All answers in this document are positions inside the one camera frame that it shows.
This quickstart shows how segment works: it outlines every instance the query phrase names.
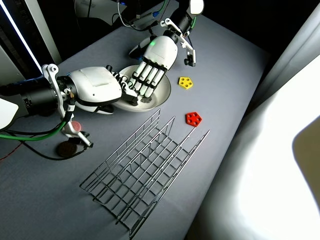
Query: yellow object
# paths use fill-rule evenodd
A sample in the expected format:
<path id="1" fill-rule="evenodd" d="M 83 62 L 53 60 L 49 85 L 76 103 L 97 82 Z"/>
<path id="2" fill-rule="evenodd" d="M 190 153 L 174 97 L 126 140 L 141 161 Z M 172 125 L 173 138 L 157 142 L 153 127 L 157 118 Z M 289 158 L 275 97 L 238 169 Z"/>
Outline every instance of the yellow object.
<path id="1" fill-rule="evenodd" d="M 194 84 L 191 81 L 190 77 L 187 76 L 182 76 L 179 78 L 179 85 L 180 87 L 184 88 L 184 89 L 189 89 L 191 88 Z"/>

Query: wire rack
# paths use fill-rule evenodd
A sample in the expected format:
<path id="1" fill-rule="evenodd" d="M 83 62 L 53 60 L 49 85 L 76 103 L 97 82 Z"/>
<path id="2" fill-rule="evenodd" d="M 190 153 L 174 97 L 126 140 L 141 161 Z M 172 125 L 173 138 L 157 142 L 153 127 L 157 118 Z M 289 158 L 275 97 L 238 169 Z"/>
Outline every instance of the wire rack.
<path id="1" fill-rule="evenodd" d="M 210 130 L 190 150 L 170 137 L 175 117 L 159 128 L 160 109 L 80 185 L 129 230 L 132 239 Z"/>

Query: round plate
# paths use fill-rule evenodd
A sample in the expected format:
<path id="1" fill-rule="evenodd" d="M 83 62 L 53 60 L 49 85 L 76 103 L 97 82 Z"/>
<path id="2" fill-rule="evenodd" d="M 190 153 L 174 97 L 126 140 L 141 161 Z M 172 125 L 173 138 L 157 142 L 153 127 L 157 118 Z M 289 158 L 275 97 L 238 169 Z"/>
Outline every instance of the round plate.
<path id="1" fill-rule="evenodd" d="M 138 65 L 128 66 L 125 69 L 122 69 L 119 72 L 119 74 L 125 75 L 128 77 L 128 79 L 130 79 L 132 76 L 132 73 L 137 69 L 137 67 Z M 151 97 L 148 97 L 148 98 L 144 98 L 141 96 L 138 97 L 139 100 L 138 100 L 137 106 L 133 106 L 127 101 L 124 101 L 121 99 L 113 103 L 113 105 L 119 109 L 126 110 L 129 112 L 147 112 L 163 104 L 169 98 L 170 93 L 171 93 L 171 84 L 167 76 L 164 75 L 159 85 L 151 95 Z"/>

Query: light strip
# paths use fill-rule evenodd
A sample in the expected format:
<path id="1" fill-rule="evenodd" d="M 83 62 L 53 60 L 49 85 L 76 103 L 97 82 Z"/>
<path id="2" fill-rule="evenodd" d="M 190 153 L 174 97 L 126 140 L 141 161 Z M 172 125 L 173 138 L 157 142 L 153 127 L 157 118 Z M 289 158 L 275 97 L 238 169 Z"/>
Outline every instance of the light strip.
<path id="1" fill-rule="evenodd" d="M 14 28 L 15 32 L 18 34 L 18 36 L 19 36 L 19 38 L 20 38 L 21 42 L 22 42 L 22 43 L 23 43 L 23 45 L 25 46 L 26 50 L 28 51 L 28 53 L 30 54 L 31 58 L 33 59 L 33 61 L 34 61 L 35 65 L 38 67 L 39 71 L 40 71 L 40 72 L 41 72 L 41 74 L 42 74 L 42 69 L 41 69 L 41 67 L 40 67 L 40 64 L 38 63 L 38 61 L 37 61 L 37 59 L 36 59 L 35 55 L 32 53 L 32 51 L 31 51 L 30 47 L 28 46 L 28 44 L 27 44 L 26 40 L 25 40 L 25 39 L 24 39 L 24 37 L 22 36 L 22 34 L 21 34 L 21 32 L 20 32 L 19 28 L 17 27 L 17 25 L 16 25 L 15 21 L 14 21 L 14 20 L 13 20 L 13 18 L 11 17 L 11 15 L 10 15 L 10 13 L 9 13 L 8 9 L 6 8 L 6 5 L 4 4 L 4 2 L 3 2 L 2 0 L 0 0 L 0 5 L 1 5 L 1 7 L 2 7 L 2 9 L 3 9 L 4 13 L 5 13 L 5 15 L 6 15 L 6 16 L 7 16 L 7 18 L 9 19 L 10 23 L 12 24 L 12 26 L 13 26 L 13 28 Z"/>

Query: pink round object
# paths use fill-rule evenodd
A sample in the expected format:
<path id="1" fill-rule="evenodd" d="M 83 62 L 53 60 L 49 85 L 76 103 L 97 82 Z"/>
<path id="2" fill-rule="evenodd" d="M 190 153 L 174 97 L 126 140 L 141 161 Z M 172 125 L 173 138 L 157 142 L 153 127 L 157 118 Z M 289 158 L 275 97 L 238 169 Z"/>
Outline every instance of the pink round object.
<path id="1" fill-rule="evenodd" d="M 72 121 L 71 124 L 72 124 L 74 130 L 76 130 L 77 132 L 80 132 L 80 131 L 81 131 L 82 128 L 81 128 L 80 122 L 78 122 L 78 121 Z"/>

